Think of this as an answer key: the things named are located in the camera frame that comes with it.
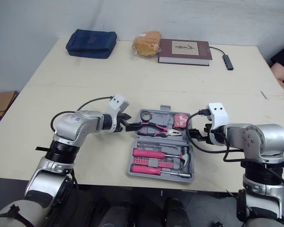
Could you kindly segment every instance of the black velcro strap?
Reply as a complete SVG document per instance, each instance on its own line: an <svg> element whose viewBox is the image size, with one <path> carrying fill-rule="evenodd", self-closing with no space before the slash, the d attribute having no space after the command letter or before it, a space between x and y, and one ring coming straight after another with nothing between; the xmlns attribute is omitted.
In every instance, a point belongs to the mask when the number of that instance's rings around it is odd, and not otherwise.
<svg viewBox="0 0 284 227"><path fill-rule="evenodd" d="M46 151L46 152L52 151L50 148L43 148L43 147L36 147L35 150Z"/></svg>
<svg viewBox="0 0 284 227"><path fill-rule="evenodd" d="M19 214L20 208L19 206L15 206L14 204L10 207L7 213L0 214L0 218L13 218L19 222L21 222L26 227L35 227L29 220Z"/></svg>

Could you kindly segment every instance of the book cover illustration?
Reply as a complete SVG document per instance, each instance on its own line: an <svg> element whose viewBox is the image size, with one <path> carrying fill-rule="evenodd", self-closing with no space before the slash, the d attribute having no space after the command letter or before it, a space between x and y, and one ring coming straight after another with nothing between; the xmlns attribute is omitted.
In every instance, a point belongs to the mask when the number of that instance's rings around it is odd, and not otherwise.
<svg viewBox="0 0 284 227"><path fill-rule="evenodd" d="M172 41L172 54L199 55L197 42Z"/></svg>

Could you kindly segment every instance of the person's arm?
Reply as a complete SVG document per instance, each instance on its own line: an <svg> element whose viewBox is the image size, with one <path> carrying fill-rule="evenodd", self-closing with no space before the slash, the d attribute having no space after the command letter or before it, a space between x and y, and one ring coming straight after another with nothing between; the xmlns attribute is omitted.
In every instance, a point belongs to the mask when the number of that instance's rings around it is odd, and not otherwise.
<svg viewBox="0 0 284 227"><path fill-rule="evenodd" d="M279 84L281 85L281 87L284 90L284 67L283 65L281 65L280 63L276 62L271 68L271 71L273 73L273 75L275 76L275 78L277 79L277 81L279 82Z"/></svg>

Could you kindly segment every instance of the cardboard box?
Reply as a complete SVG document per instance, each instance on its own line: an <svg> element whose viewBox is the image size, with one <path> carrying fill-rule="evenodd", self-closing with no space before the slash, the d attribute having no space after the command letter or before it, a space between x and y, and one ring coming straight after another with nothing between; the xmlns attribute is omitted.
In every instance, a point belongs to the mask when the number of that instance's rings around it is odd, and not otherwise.
<svg viewBox="0 0 284 227"><path fill-rule="evenodd" d="M0 93L0 116L3 116L17 97L16 91Z"/></svg>

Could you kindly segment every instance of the hammer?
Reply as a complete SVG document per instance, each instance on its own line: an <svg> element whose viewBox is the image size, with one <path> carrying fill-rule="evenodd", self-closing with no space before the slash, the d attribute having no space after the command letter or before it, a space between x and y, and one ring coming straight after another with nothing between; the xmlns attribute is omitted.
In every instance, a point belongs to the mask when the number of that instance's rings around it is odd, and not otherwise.
<svg viewBox="0 0 284 227"><path fill-rule="evenodd" d="M135 157L153 157L153 158L158 158L158 159L164 159L166 157L176 157L176 158L179 158L181 160L184 160L183 167L185 167L187 162L188 162L187 147L183 147L183 151L184 151L183 155L166 155L165 153L159 152L159 151L140 150L140 149L135 148L133 150L133 156L135 156Z"/></svg>

